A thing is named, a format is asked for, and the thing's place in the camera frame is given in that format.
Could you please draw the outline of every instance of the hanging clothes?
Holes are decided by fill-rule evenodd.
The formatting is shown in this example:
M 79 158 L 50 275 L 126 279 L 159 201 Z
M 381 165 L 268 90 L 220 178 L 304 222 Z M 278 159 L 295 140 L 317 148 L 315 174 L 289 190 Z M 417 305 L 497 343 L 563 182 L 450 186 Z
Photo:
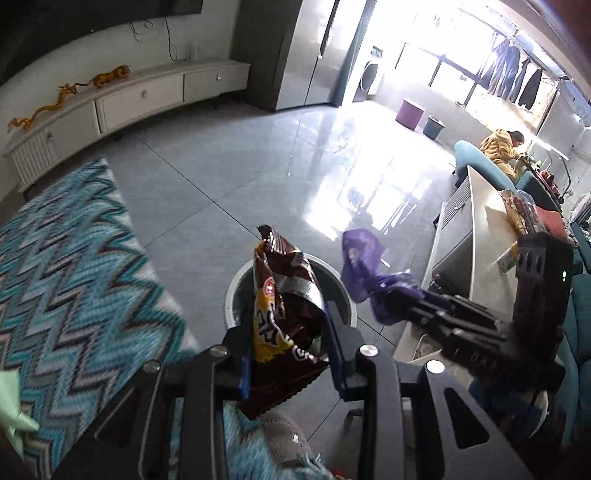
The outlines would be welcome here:
M 491 95 L 494 95 L 497 92 L 497 88 L 500 89 L 503 85 L 503 81 L 505 80 L 508 71 L 507 67 L 509 61 L 513 60 L 513 57 L 516 53 L 515 51 L 519 53 L 519 49 L 517 47 L 509 47 L 499 59 L 499 62 L 496 64 L 495 72 L 492 75 L 491 84 L 488 87 L 488 93 Z
M 528 80 L 523 93 L 519 97 L 519 105 L 524 105 L 525 108 L 530 110 L 534 106 L 535 97 L 538 95 L 538 89 L 540 88 L 540 82 L 542 81 L 542 69 L 538 69 L 531 78 Z
M 506 50 L 509 48 L 509 40 L 504 39 L 501 43 L 499 43 L 493 50 L 492 53 L 495 55 L 493 58 L 493 62 L 490 68 L 486 71 L 484 76 L 480 79 L 480 85 L 485 88 L 486 90 L 489 89 L 491 85 L 492 74 L 495 72 L 496 64 L 499 62 L 501 57 L 504 55 Z
M 515 103 L 517 97 L 519 96 L 519 92 L 521 91 L 521 87 L 523 86 L 523 80 L 525 78 L 525 71 L 527 70 L 527 66 L 531 63 L 531 59 L 527 57 L 523 63 L 521 64 L 521 71 L 519 75 L 515 79 L 515 85 L 513 85 L 513 89 L 511 90 L 511 95 L 509 97 L 509 101 Z
M 505 75 L 499 85 L 499 93 L 497 96 L 502 97 L 503 100 L 509 98 L 513 83 L 515 82 L 515 76 L 519 70 L 519 59 L 521 58 L 521 52 L 517 47 L 510 47 L 510 53 L 507 56 L 507 63 L 505 65 Z

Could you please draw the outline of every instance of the television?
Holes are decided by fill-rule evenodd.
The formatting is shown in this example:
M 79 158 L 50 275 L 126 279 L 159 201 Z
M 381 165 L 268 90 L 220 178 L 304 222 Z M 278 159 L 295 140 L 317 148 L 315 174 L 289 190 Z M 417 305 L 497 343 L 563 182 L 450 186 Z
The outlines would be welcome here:
M 43 55 L 132 21 L 199 14 L 203 0 L 9 0 L 0 14 L 0 85 Z

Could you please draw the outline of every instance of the cabinet door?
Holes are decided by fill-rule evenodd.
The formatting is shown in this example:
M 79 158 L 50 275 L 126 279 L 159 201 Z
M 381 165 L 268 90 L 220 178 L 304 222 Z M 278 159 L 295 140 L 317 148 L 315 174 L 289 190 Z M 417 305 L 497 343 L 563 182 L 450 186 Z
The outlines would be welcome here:
M 222 69 L 204 70 L 185 74 L 184 101 L 198 102 L 222 93 Z
M 46 137 L 58 161 L 98 140 L 100 130 L 95 103 L 88 102 L 51 123 Z
M 250 65 L 238 65 L 220 69 L 220 89 L 221 93 L 236 92 L 244 90 L 248 83 L 248 72 Z
M 50 133 L 42 128 L 9 154 L 18 176 L 20 191 L 51 170 L 55 164 L 56 153 L 48 140 L 50 136 Z

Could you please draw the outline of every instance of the washing machine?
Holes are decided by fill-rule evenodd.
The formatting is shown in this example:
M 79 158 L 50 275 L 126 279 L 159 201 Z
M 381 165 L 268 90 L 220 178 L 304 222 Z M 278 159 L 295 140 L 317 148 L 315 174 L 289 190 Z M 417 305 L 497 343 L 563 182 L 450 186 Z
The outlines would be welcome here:
M 369 60 L 365 64 L 361 79 L 357 85 L 357 91 L 353 97 L 354 102 L 367 100 L 368 95 L 375 95 L 384 76 L 384 64 L 382 62 L 383 50 L 373 46 L 369 53 Z

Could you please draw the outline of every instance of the gold dragon figurine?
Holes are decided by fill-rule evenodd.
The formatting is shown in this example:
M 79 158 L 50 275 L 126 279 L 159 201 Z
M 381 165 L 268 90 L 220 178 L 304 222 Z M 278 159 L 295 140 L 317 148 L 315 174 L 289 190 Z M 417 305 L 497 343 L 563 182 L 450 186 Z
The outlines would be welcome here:
M 35 111 L 35 113 L 33 114 L 33 116 L 31 118 L 13 118 L 12 120 L 10 120 L 8 122 L 8 131 L 10 132 L 12 127 L 23 127 L 24 130 L 29 130 L 31 128 L 31 126 L 33 125 L 33 121 L 35 120 L 37 115 L 39 115 L 41 112 L 59 110 L 60 108 L 62 108 L 64 106 L 66 97 L 69 95 L 75 95 L 77 93 L 76 92 L 76 85 L 79 85 L 81 87 L 85 87 L 85 86 L 90 85 L 92 83 L 95 87 L 102 88 L 105 86 L 106 83 L 109 83 L 115 79 L 127 78 L 128 73 L 129 73 L 129 67 L 127 65 L 120 65 L 119 67 L 117 67 L 115 70 L 113 70 L 111 72 L 99 73 L 96 77 L 94 77 L 88 83 L 75 83 L 74 85 L 69 85 L 68 83 L 66 83 L 63 86 L 59 86 L 58 87 L 59 94 L 57 95 L 57 102 L 56 103 L 54 103 L 53 105 L 46 105 L 46 106 L 39 107 Z
M 29 130 L 33 124 L 33 121 L 41 112 L 45 111 L 53 111 L 59 110 L 61 107 L 64 106 L 66 102 L 66 97 L 69 95 L 76 94 L 76 85 L 65 85 L 58 86 L 58 94 L 57 94 L 57 102 L 52 105 L 41 106 L 37 110 L 31 118 L 13 118 L 8 122 L 8 131 L 12 129 L 12 127 L 23 127 L 25 130 Z
M 75 85 L 85 87 L 85 86 L 90 85 L 92 83 L 95 87 L 102 88 L 105 86 L 105 83 L 109 83 L 115 79 L 127 78 L 128 73 L 129 73 L 129 67 L 127 65 L 120 65 L 112 72 L 99 73 L 96 77 L 94 77 L 88 83 L 76 83 Z

